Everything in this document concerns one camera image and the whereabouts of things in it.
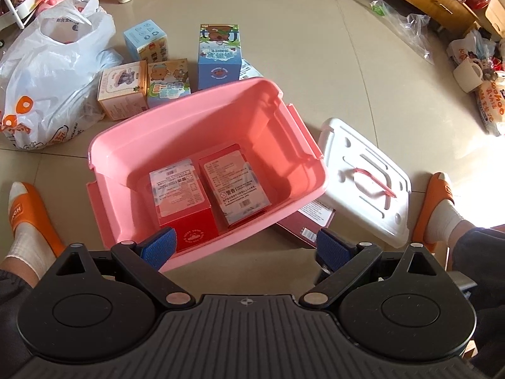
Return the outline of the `white bin lid pink handle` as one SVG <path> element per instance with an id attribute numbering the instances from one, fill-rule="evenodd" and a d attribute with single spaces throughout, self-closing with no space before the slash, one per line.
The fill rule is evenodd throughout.
<path id="1" fill-rule="evenodd" d="M 326 172 L 320 200 L 393 248 L 409 241 L 408 175 L 343 120 L 330 118 L 318 146 Z"/>

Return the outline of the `dark maroon box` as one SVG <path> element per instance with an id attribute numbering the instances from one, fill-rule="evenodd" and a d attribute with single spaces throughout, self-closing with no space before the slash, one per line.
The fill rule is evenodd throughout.
<path id="1" fill-rule="evenodd" d="M 276 225 L 297 242 L 315 248 L 318 232 L 331 224 L 335 212 L 334 209 L 314 200 L 286 216 Z"/>

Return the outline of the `small pink red carton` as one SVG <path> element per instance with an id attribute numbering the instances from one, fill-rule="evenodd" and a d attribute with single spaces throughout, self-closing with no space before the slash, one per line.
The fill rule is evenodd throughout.
<path id="1" fill-rule="evenodd" d="M 173 228 L 178 253 L 218 237 L 211 202 L 190 158 L 150 172 L 160 227 Z"/>

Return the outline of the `red and blue carton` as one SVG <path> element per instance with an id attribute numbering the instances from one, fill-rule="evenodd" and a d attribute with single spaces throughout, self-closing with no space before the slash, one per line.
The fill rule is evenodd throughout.
<path id="1" fill-rule="evenodd" d="M 238 144 L 199 160 L 201 173 L 228 227 L 270 207 L 270 200 Z"/>

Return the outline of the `pink plastic storage bin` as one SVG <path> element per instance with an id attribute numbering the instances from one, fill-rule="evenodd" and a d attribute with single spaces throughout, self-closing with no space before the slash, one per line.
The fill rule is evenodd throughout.
<path id="1" fill-rule="evenodd" d="M 270 206 L 233 227 L 219 218 L 217 237 L 177 251 L 164 270 L 235 245 L 324 194 L 323 155 L 296 108 L 283 101 L 273 81 L 236 81 L 140 113 L 90 142 L 95 179 L 87 191 L 104 247 L 159 231 L 151 172 L 183 159 L 198 162 L 229 146 L 242 150 Z"/>

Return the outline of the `left white sock foot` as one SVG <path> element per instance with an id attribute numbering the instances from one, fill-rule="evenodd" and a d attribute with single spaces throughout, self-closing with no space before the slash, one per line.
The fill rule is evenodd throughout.
<path id="1" fill-rule="evenodd" d="M 1 269 L 15 274 L 30 286 L 36 286 L 51 266 L 55 256 L 44 241 L 35 246 L 24 239 L 15 239 L 1 263 Z"/>

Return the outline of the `right white sock foot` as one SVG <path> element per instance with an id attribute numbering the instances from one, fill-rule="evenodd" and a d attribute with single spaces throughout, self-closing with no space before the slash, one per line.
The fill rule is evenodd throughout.
<path id="1" fill-rule="evenodd" d="M 444 199 L 430 214 L 424 232 L 424 242 L 427 244 L 443 242 L 453 247 L 466 232 L 474 228 L 474 224 L 459 214 L 452 201 Z"/>

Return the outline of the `left orange slipper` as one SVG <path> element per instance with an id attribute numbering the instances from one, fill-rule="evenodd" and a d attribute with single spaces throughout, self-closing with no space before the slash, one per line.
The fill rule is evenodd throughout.
<path id="1" fill-rule="evenodd" d="M 9 192 L 9 224 L 15 239 L 33 246 L 44 241 L 52 254 L 59 257 L 65 249 L 53 227 L 38 190 L 29 183 L 15 181 Z"/>

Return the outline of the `right orange slipper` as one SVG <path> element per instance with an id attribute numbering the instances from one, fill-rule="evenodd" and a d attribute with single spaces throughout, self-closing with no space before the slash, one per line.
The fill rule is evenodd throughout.
<path id="1" fill-rule="evenodd" d="M 425 232 L 427 231 L 431 214 L 438 204 L 444 200 L 453 203 L 453 193 L 449 181 L 445 179 L 445 174 L 443 172 L 437 172 L 429 179 L 425 192 L 425 199 L 412 233 L 412 242 L 422 243 L 429 252 L 435 251 L 438 240 L 433 243 L 427 242 L 425 240 Z"/>

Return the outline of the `beige cartoon box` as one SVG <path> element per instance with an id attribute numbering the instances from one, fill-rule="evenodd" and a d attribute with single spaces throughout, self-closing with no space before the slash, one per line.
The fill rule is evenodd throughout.
<path id="1" fill-rule="evenodd" d="M 112 121 L 122 121 L 148 110 L 147 63 L 127 63 L 102 72 L 97 101 Z"/>

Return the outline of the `white plastic jug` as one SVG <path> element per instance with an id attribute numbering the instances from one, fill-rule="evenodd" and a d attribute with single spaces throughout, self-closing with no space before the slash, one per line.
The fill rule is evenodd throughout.
<path id="1" fill-rule="evenodd" d="M 476 90 L 483 83 L 480 61 L 467 57 L 453 71 L 453 76 L 464 93 Z"/>

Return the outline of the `white orange printed plastic bag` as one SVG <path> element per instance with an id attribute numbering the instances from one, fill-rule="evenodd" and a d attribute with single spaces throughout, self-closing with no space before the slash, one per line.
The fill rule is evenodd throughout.
<path id="1" fill-rule="evenodd" d="M 14 147 L 66 142 L 103 119 L 101 74 L 122 63 L 115 33 L 99 0 L 63 0 L 21 32 L 1 59 L 1 133 Z"/>

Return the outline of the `light blue cube box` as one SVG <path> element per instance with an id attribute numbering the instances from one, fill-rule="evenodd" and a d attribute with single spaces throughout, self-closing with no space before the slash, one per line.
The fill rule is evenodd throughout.
<path id="1" fill-rule="evenodd" d="M 130 27 L 123 37 L 134 61 L 159 63 L 169 60 L 167 34 L 154 21 L 146 20 Z"/>

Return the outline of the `clear plastic bag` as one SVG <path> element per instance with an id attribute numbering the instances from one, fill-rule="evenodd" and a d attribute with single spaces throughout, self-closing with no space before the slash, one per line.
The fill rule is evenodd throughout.
<path id="1" fill-rule="evenodd" d="M 384 0 L 372 0 L 370 9 L 392 33 L 408 45 L 419 57 L 422 57 L 429 64 L 434 64 L 427 35 L 428 25 L 431 20 L 428 15 L 401 15 Z"/>

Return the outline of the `flat blue pink box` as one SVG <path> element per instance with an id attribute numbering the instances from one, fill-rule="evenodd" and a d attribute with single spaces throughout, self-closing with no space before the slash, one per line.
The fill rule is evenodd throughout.
<path id="1" fill-rule="evenodd" d="M 263 75 L 252 66 L 245 58 L 241 59 L 241 70 L 239 73 L 239 80 L 246 80 L 256 77 L 262 77 Z"/>

